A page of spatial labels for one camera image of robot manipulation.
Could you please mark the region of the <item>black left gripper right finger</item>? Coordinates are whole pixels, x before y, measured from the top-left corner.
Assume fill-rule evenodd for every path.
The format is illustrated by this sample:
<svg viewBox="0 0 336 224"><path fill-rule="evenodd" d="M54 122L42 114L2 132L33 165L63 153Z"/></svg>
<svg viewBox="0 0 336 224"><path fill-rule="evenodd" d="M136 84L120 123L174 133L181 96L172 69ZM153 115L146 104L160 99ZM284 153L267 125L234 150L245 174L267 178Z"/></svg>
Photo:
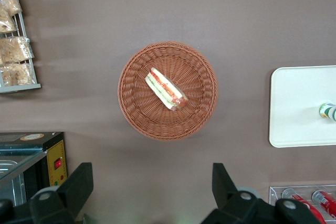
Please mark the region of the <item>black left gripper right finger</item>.
<svg viewBox="0 0 336 224"><path fill-rule="evenodd" d="M270 205L246 190L238 190L224 164L214 163L212 192L217 208L202 223L319 223L303 203L280 199Z"/></svg>

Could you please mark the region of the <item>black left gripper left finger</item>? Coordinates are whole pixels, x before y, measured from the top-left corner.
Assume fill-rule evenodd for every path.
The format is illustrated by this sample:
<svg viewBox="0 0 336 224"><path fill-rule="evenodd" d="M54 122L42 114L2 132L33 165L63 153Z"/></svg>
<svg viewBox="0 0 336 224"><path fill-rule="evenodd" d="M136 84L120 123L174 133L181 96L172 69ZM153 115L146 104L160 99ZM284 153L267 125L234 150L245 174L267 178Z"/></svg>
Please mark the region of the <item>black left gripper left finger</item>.
<svg viewBox="0 0 336 224"><path fill-rule="evenodd" d="M92 191L92 164L81 163L61 186L44 188L20 206L2 199L1 223L75 223Z"/></svg>

